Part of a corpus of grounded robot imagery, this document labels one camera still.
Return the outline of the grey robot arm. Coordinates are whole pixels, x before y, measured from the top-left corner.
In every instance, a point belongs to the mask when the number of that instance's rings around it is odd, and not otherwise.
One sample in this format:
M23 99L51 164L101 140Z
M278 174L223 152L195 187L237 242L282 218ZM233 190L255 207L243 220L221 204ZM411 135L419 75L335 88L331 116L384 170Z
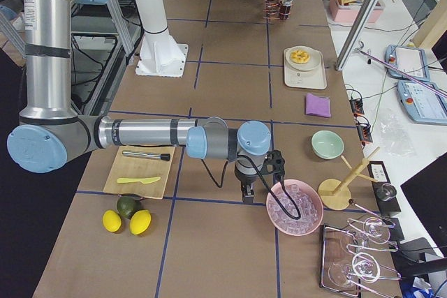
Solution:
M263 178L271 134L259 121L229 128L218 117L197 119L111 119L89 117L71 106L71 6L74 1L24 0L27 106L8 136L10 157L23 169L46 173L95 149L111 145L183 146L192 158L235 164L242 199L254 200Z

